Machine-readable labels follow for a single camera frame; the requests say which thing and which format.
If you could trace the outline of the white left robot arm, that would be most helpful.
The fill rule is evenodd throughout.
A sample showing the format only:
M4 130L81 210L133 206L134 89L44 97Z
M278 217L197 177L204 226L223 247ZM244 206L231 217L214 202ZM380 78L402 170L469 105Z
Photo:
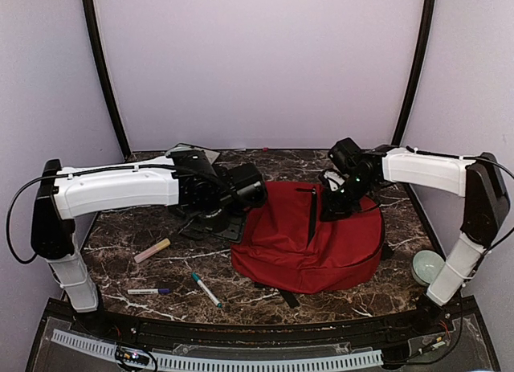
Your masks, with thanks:
M22 193L37 186L33 203L29 258L14 249L11 220ZM43 173L22 185L8 206L4 234L12 257L22 265L42 258L55 273L72 309L97 337L113 330L113 319L100 308L98 286L75 237L75 221L84 215L126 208L163 206L182 209L192 222L213 235L229 230L231 220L254 207L261 179L253 165L227 169L203 149L179 145L150 159L96 167L46 163Z

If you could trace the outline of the black enclosure frame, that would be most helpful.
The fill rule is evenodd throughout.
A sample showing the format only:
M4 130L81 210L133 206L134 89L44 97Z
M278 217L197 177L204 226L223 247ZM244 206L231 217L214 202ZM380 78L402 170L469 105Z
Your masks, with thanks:
M463 315L478 315L473 297L456 297L437 311L429 307L419 287L406 278L405 250L386 248L377 275L370 284L345 292L315 296L293 296L273 292L264 296L264 286L240 280L229 268L228 246L180 239L180 247L198 249L198 258L218 273L229 292L249 291L255 300L232 303L220 309L189 298L185 290L192 280L185 274L185 260L172 260L165 278L172 283L171 305L188 308L194 319L168 317L155 300L130 300L118 286L99 295L93 313L74 313L74 326L81 331L122 341L150 345L185 343L215 346L307 346L327 341L349 341L355 345L400 345L409 337L438 330L455 329Z

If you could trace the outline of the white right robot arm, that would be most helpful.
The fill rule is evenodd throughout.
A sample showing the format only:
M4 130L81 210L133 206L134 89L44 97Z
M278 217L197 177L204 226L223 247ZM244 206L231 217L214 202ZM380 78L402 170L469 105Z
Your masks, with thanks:
M361 200L380 187L411 187L438 239L442 218L435 214L433 195L443 204L443 216L451 218L453 244L443 247L445 263L425 292L429 304L410 317L410 328L428 334L441 321L439 308L472 280L481 263L512 231L504 230L511 213L506 184L513 172L493 153L454 155L418 148L379 145L358 146L353 139L338 141L329 151L334 172L321 175L322 215L329 221L346 219L362 210Z

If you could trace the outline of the pink yellow highlighter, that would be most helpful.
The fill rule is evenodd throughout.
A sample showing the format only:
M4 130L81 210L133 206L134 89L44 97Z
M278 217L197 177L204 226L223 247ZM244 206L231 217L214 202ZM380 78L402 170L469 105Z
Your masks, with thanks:
M155 243L152 247L149 247L138 253L134 256L134 261L136 264L140 264L141 262L149 259L151 256L156 255L160 251L163 251L170 245L169 239L163 239L162 241Z

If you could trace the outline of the red backpack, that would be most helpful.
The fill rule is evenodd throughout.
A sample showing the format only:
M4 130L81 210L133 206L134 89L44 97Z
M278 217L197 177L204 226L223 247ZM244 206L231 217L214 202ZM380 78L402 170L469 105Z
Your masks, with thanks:
M320 220L321 186L267 182L267 201L247 217L231 248L235 271L267 287L299 294L346 290L373 278L381 261L385 224L370 198L362 212Z

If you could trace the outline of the floral patterned square plate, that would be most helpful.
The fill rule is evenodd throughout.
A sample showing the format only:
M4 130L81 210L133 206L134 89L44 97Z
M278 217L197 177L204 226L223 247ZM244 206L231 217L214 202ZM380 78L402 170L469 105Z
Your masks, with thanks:
M186 143L178 143L171 149L168 149L165 152L165 155L169 155L170 153L177 153L177 152L184 152L184 151L201 151L206 155L207 160L209 163L214 163L221 155L219 151L207 149L206 147L201 147L197 145L189 145Z

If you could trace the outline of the white pen purple cap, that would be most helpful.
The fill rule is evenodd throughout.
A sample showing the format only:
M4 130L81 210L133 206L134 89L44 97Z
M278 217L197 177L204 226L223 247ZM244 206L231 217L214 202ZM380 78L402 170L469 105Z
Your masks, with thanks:
M169 288L131 288L127 290L129 295L168 295L171 293Z

